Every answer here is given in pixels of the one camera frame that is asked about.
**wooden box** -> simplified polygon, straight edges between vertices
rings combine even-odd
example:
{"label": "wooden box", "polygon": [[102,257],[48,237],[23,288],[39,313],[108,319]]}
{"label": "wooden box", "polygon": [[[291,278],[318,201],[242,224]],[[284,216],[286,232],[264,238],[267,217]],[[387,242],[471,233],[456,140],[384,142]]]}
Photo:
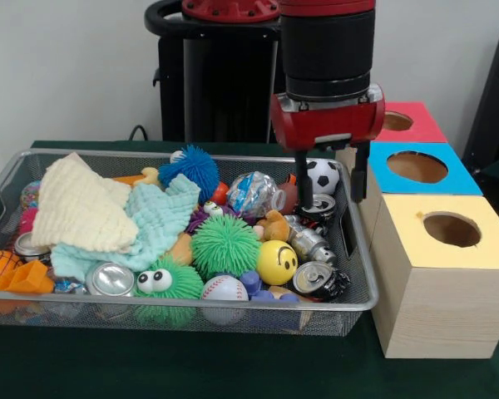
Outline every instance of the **wooden box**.
{"label": "wooden box", "polygon": [[386,357],[488,358],[499,340],[499,218],[481,196],[383,195],[370,250]]}
{"label": "wooden box", "polygon": [[[387,102],[384,125],[375,142],[447,143],[437,122],[421,102]],[[355,149],[337,151],[336,160],[351,173]]]}
{"label": "wooden box", "polygon": [[368,245],[383,193],[482,195],[449,144],[372,143],[367,196],[359,206]]}

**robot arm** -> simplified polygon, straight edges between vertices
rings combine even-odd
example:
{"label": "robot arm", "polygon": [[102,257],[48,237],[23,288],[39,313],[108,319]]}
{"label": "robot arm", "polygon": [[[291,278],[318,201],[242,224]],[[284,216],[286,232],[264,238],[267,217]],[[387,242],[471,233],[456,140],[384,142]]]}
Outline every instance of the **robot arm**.
{"label": "robot arm", "polygon": [[366,195],[369,142],[383,126],[384,96],[370,84],[375,0],[279,0],[286,93],[274,96],[278,142],[293,150],[299,199],[312,206],[307,151],[357,147],[352,197]]}

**red cap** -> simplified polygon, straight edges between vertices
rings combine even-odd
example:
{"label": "red cap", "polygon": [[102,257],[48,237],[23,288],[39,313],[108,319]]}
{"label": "red cap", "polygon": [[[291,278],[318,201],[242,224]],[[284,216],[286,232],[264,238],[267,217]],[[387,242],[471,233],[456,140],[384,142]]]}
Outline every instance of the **red cap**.
{"label": "red cap", "polygon": [[330,17],[371,11],[375,0],[279,0],[281,14],[289,17]]}
{"label": "red cap", "polygon": [[181,11],[217,23],[265,22],[279,17],[276,0],[183,0]]}

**metal basket rim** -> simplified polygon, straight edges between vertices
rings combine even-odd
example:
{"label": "metal basket rim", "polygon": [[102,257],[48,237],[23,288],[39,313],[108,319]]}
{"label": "metal basket rim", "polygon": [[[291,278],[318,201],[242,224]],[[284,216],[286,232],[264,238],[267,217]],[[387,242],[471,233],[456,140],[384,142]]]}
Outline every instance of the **metal basket rim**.
{"label": "metal basket rim", "polygon": [[[105,150],[73,150],[73,149],[39,149],[33,148],[22,150],[16,153],[0,173],[0,190],[11,173],[16,170],[25,157],[30,155],[67,155],[76,152],[78,155],[90,156],[121,156],[128,158],[169,158],[170,153],[164,152],[138,152],[138,151],[105,151]],[[294,158],[272,157],[272,156],[250,156],[250,155],[211,155],[215,160],[246,160],[246,161],[273,161],[294,163]],[[128,305],[149,305],[149,306],[173,306],[189,308],[243,308],[262,310],[294,310],[294,311],[326,311],[326,312],[363,312],[372,309],[378,302],[378,287],[369,251],[364,239],[363,227],[360,222],[360,213],[357,204],[350,198],[350,179],[347,170],[343,165],[329,159],[329,162],[336,164],[340,170],[340,178],[343,181],[346,195],[348,196],[348,207],[353,220],[353,227],[357,237],[358,250],[361,257],[363,271],[368,285],[368,301],[365,303],[255,303],[251,301],[225,301],[199,299],[159,299],[159,298],[138,298],[138,297],[108,297],[97,295],[71,295],[71,294],[16,294],[0,291],[2,300],[27,300],[40,302],[62,302],[62,303],[109,303]]]}

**red box lid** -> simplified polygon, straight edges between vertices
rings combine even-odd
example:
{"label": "red box lid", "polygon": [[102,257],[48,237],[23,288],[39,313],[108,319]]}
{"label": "red box lid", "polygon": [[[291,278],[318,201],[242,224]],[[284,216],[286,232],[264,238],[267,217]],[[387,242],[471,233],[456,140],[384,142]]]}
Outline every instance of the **red box lid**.
{"label": "red box lid", "polygon": [[378,142],[447,143],[438,123],[422,102],[388,102]]}

